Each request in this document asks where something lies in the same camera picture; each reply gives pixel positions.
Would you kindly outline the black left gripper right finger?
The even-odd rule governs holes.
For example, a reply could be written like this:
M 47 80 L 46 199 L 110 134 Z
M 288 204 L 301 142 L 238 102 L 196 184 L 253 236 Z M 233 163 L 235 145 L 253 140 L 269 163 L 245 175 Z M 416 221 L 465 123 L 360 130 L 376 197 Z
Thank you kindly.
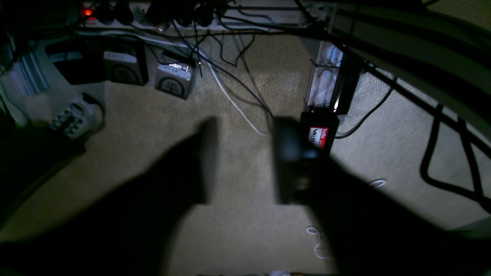
M 489 276 L 490 239 L 444 231 L 346 171 L 277 117 L 272 128 L 280 204 L 301 204 L 321 226 L 342 276 Z

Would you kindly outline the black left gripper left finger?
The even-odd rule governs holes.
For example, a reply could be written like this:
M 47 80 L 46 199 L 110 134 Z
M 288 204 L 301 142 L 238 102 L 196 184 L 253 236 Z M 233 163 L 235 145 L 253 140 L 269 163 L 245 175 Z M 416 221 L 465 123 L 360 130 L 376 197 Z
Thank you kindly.
M 146 172 L 63 223 L 1 245 L 2 276 L 160 276 L 184 216 L 211 198 L 219 121 L 206 118 Z

